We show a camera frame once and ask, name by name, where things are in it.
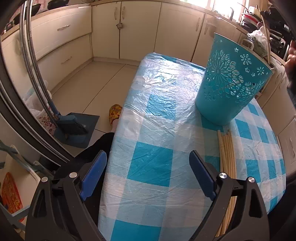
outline blue gripper pad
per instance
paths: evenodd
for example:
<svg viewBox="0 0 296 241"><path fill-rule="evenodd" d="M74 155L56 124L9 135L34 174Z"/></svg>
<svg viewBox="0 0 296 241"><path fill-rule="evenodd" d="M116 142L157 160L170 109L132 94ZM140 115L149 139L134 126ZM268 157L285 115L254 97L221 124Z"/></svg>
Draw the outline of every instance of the blue gripper pad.
<svg viewBox="0 0 296 241"><path fill-rule="evenodd" d="M214 191L215 181L204 166L208 163L202 161L201 157L192 151L189 154L189 164L203 193L213 201L216 198L216 193Z"/></svg>
<svg viewBox="0 0 296 241"><path fill-rule="evenodd" d="M105 166L107 164L107 155L102 151L97 159L92 164L87 174L82 180L82 188L80 192L80 198L85 201L87 197L90 197L102 175Z"/></svg>

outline teal plastic basket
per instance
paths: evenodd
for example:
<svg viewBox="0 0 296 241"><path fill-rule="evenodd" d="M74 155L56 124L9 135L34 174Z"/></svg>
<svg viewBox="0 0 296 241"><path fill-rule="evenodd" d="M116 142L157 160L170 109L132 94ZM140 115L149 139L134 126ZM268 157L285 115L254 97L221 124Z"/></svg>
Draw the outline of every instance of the teal plastic basket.
<svg viewBox="0 0 296 241"><path fill-rule="evenodd" d="M209 121L226 125L252 100L271 75L268 64L215 33L195 104Z"/></svg>

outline black pants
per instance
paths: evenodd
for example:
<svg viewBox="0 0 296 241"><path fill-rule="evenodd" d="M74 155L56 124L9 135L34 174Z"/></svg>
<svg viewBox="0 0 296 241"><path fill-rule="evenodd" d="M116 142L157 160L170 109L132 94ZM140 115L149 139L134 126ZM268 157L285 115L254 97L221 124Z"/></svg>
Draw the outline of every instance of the black pants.
<svg viewBox="0 0 296 241"><path fill-rule="evenodd" d="M54 175L54 179L61 179L65 178L71 172L79 172L81 167L87 163L91 162L95 156L98 154L100 150L103 150L107 154L107 159L109 158L109 153L112 145L114 137L114 132L109 132L104 135L100 139L98 139L92 146L86 148L83 152L78 154L74 160L66 163L65 165L61 166L56 174ZM85 200L85 206L91 215L93 221L96 225L98 225L98 217L99 217L99 206L100 206L100 199L101 199L101 190L103 187L103 181L105 177L106 168L103 171L95 189L91 197L88 197Z"/></svg>

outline yellow patterned slipper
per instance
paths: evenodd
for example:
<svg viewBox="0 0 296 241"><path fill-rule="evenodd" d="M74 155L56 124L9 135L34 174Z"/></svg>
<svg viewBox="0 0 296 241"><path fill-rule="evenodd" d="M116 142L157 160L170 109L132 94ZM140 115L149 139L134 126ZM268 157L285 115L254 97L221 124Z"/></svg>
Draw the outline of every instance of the yellow patterned slipper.
<svg viewBox="0 0 296 241"><path fill-rule="evenodd" d="M109 110L109 122L112 125L113 121L118 119L121 113L122 107L118 104L111 106Z"/></svg>

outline plastic table cover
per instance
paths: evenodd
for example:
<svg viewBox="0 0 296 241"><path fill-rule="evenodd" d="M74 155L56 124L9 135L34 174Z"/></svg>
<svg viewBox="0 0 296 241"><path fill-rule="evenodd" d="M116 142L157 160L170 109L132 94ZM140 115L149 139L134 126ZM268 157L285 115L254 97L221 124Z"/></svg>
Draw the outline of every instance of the plastic table cover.
<svg viewBox="0 0 296 241"><path fill-rule="evenodd" d="M256 179L266 210L286 186L283 158L255 99L228 126L207 121L195 106L205 68L155 53L140 63L110 152L98 228L111 241L187 241L211 200L190 165L197 150L219 171L217 130L231 130L237 178Z"/></svg>

